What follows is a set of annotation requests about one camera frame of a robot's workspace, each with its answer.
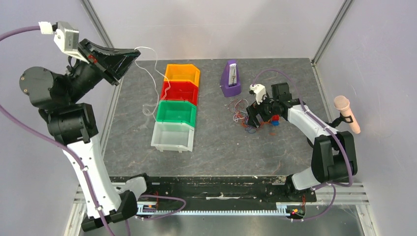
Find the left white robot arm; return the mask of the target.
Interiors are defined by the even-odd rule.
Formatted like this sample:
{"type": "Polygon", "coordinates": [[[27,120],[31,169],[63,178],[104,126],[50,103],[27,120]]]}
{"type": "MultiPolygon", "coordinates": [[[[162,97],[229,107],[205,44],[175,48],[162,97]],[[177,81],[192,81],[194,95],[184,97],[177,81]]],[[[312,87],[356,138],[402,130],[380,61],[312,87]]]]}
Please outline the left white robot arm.
{"type": "Polygon", "coordinates": [[[72,163],[87,202],[82,229],[91,231],[135,216],[138,197],[150,200],[154,187],[139,177],[121,190],[114,188],[100,151],[93,107],[80,101],[102,80],[118,85],[140,51],[102,47],[87,39],[78,43],[77,51],[81,57],[67,66],[65,74],[30,67],[19,86],[72,163]]]}

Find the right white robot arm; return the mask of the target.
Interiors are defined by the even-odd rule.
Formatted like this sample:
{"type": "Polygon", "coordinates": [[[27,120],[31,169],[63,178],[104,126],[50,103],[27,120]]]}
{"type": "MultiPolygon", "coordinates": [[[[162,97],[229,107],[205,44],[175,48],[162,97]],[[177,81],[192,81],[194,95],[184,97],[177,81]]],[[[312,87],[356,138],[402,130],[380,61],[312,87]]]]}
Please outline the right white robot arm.
{"type": "Polygon", "coordinates": [[[262,121],[270,121],[278,115],[295,125],[313,147],[311,165],[302,172],[289,175],[285,182],[284,195],[291,201],[298,200],[304,190],[325,184],[339,184],[347,178],[349,186],[357,173],[357,157],[354,137],[349,131],[339,131],[335,127],[341,122],[325,123],[313,114],[300,99],[293,99],[287,83],[272,85],[272,96],[266,87],[254,84],[249,87],[255,95],[250,104],[247,124],[259,127],[262,121]]]}

